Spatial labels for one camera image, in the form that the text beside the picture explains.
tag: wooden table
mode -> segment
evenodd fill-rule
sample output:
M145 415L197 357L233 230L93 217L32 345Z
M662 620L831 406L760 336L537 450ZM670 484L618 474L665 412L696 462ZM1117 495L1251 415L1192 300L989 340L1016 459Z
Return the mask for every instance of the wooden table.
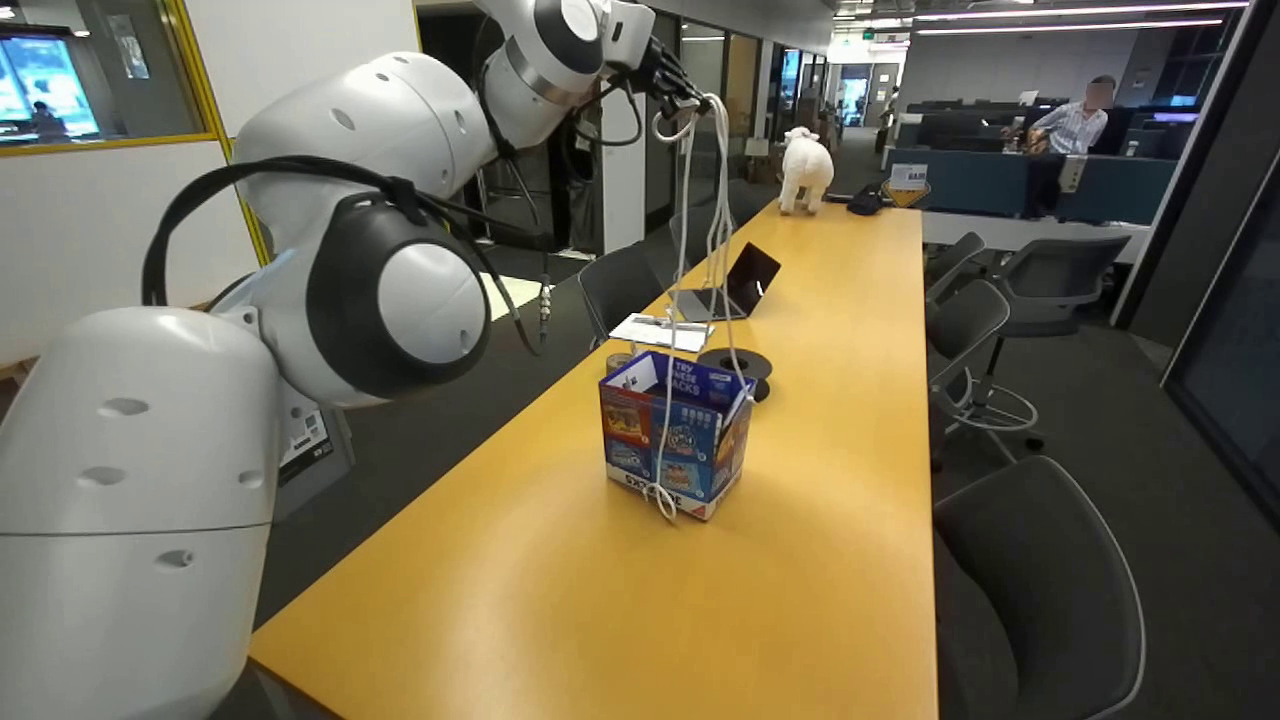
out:
M611 341L256 632L252 659L351 719L937 717L920 215L771 208L745 241L782 263L735 325L773 395L709 523L605 479Z

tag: open laptop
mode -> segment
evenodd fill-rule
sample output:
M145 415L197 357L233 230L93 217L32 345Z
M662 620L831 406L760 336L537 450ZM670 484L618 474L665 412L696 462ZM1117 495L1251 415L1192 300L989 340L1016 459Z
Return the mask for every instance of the open laptop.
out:
M724 293L716 292L716 305L712 309L712 290L685 290L676 295L676 309L690 323L710 320L739 320L755 311L755 306L769 290L769 283L782 268L773 258L750 242L742 247L733 266L728 270L728 311L724 307Z

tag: white rope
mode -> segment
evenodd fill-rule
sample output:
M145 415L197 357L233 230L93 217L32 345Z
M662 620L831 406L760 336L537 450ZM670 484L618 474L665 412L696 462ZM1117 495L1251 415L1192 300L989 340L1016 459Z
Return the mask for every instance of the white rope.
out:
M707 233L707 279L704 283L712 288L712 313L718 304L718 297L723 295L724 297L724 311L726 318L730 315L728 309L728 238L733 232L733 215L730 213L728 206L728 111L724 109L724 102L716 95L708 94L707 100L712 106L712 115L716 119L716 142L719 147L719 182L716 193L716 213L712 217L712 227ZM675 293L672 297L672 304L667 305L667 320L671 324L671 350L676 350L676 306L678 306L680 299L680 282L685 277L685 250L689 247L689 178L692 174L694 167L694 128L698 124L698 114L691 109L686 113L687 122L676 131L673 135L663 135L658 129L658 122L662 118L660 114L653 117L653 136L668 145L678 143L680 151L685 154L685 173L684 173L684 187L681 188L680 197L680 251L676 254L676 277L675 277ZM733 364L733 373L737 375L737 380L741 387L746 387L746 378L742 375L742 368L737 361L737 347L733 345L733 323L724 323L728 332L728 354ZM672 379L676 368L676 357L671 356L671 361L667 363L667 409L662 420L662 439L658 442L658 456L657 456L657 469L654 471L654 479L652 483L645 486L644 497L648 501L649 496L653 495L658 501L658 510L662 511L663 516L671 521L676 520L676 500L671 492L662 486L662 469L663 469L663 455L667 451L667 433L671 429L671 405L672 405ZM755 402L754 393L748 397L750 402Z

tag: chair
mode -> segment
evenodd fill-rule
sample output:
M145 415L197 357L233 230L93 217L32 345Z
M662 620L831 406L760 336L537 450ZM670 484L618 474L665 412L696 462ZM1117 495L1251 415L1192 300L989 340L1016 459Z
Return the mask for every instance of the chair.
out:
M599 342L608 340L609 331L631 313L644 310L664 290L639 245L596 258L582 268L577 281Z
M671 231L671 242L680 252L680 224L685 215L676 213L667 222ZM716 204L694 205L689 209L689 240L685 245L685 269L690 269L707 259L707 233L712 231L712 220L716 219Z
M1079 332L1076 307L1102 296L1102 275L1128 245L1129 236L1106 240L1037 240L1018 251L1004 265L992 268L992 282L1009 300L1011 315L1000 328L996 347L974 404L987 416L983 429L1005 457L1015 457L995 433L1029 430L1039 420L1039 411L1027 398L995 383L996 365L1005 340L1010 337L1061 337ZM991 407L991 400L1002 396L1014 401L1012 413ZM1044 441L1029 438L1032 450L1041 450Z
M777 192L772 187L753 186L741 178L728 181L728 210L733 215L733 227L751 222L776 199Z
M931 414L929 445L937 450L942 439L961 425L980 423L973 402L975 382L969 363L1009 320L1009 302L991 283L974 281L941 305L929 306L924 322L929 401L948 420L942 425Z
M977 258L986 249L987 243L983 242L978 233L968 232L955 245L931 260L924 268L924 301L940 301L942 295L960 277L960 270L964 269L965 263Z
M1018 666L1014 719L1101 719L1138 694L1138 588L1098 509L1057 462L1033 456L987 475L934 505L933 525L1005 630ZM937 601L945 616L947 597ZM954 696L955 655L940 647L943 720L966 710Z

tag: snack box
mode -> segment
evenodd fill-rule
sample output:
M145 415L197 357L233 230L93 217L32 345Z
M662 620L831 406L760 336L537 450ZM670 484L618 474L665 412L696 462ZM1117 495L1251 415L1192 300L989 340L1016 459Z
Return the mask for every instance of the snack box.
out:
M672 375L671 428L657 457L667 407L667 365ZM649 351L600 380L604 469L609 479L643 491L663 462L662 487L676 507L710 519L742 473L746 430L754 405L737 375L663 352Z

